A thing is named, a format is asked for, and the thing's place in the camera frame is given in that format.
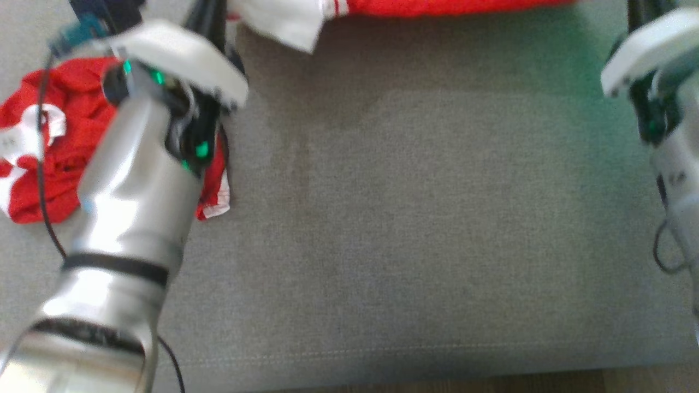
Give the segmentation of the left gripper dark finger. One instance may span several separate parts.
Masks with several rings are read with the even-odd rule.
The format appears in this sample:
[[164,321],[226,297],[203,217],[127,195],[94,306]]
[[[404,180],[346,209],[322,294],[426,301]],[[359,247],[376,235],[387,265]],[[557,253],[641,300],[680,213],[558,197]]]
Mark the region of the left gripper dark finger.
[[183,20],[183,27],[191,32],[202,32],[204,11],[207,6],[207,1],[192,1],[192,4]]
[[205,37],[219,52],[226,49],[227,1],[205,1]]

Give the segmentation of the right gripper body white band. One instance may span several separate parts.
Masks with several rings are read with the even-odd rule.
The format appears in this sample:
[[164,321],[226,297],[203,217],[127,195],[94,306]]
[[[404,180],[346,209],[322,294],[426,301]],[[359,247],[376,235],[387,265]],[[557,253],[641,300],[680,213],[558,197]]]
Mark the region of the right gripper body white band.
[[652,70],[688,55],[697,45],[697,8],[672,10],[622,40],[601,72],[603,94],[613,97]]

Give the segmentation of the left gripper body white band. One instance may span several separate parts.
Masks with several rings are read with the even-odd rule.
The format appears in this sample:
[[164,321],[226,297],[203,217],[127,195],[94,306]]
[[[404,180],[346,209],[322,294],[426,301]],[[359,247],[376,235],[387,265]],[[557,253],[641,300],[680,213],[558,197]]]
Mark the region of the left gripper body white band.
[[113,37],[94,40],[94,47],[183,80],[227,109],[246,104],[248,82],[243,73],[212,42],[168,20],[146,20]]

